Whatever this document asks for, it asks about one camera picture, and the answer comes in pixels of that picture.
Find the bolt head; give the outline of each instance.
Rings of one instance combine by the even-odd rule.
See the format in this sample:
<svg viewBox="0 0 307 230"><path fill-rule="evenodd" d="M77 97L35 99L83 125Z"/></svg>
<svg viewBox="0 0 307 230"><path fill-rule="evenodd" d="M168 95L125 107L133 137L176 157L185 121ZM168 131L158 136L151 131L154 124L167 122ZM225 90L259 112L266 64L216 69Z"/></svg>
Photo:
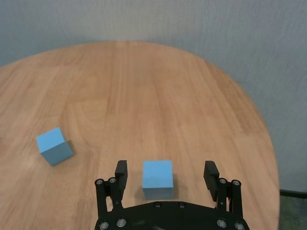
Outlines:
<svg viewBox="0 0 307 230"><path fill-rule="evenodd" d="M186 206L185 203L183 203L183 202L180 202L180 203L179 203L179 207L180 207L180 208L184 208L185 206Z"/></svg>
<svg viewBox="0 0 307 230"><path fill-rule="evenodd" d="M154 206L155 207L161 207L161 203L160 202L155 202Z"/></svg>
<svg viewBox="0 0 307 230"><path fill-rule="evenodd" d="M125 225L126 225L126 220L125 219L119 219L118 221L117 221L117 223L116 223L116 225L117 225L117 227L120 227L120 228L122 228L122 227L124 227Z"/></svg>
<svg viewBox="0 0 307 230"><path fill-rule="evenodd" d="M240 185L239 181L233 181L233 184L237 186Z"/></svg>
<svg viewBox="0 0 307 230"><path fill-rule="evenodd" d="M102 222L99 226L100 230L106 230L109 227L108 222Z"/></svg>
<svg viewBox="0 0 307 230"><path fill-rule="evenodd" d="M241 223L235 223L235 228L237 230L245 230L244 225Z"/></svg>
<svg viewBox="0 0 307 230"><path fill-rule="evenodd" d="M227 224L226 224L225 220L223 220L223 219L217 220L216 224L217 224L217 226L219 226L220 228L223 228L223 229L227 227Z"/></svg>

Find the wood grain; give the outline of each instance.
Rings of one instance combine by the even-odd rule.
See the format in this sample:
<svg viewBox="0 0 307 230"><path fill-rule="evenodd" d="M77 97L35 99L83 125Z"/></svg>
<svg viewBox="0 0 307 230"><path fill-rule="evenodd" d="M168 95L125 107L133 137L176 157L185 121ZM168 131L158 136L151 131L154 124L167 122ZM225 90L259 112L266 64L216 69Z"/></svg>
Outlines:
<svg viewBox="0 0 307 230"><path fill-rule="evenodd" d="M276 230L275 155L254 104L225 73L175 48L104 42L0 68L0 229L93 229L95 179L127 159L123 205L145 203L143 160L172 160L175 200L213 207L205 160L242 182L252 230ZM35 137L59 126L74 156L50 167Z"/></svg>

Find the white wall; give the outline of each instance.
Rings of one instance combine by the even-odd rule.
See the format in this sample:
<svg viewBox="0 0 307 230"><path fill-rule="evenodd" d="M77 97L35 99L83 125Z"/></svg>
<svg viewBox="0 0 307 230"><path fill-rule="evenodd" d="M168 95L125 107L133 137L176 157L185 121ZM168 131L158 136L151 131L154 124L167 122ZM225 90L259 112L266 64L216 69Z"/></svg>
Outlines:
<svg viewBox="0 0 307 230"><path fill-rule="evenodd" d="M101 40L158 42L219 66L262 113L281 188L307 191L307 1L1 1L0 65Z"/></svg>

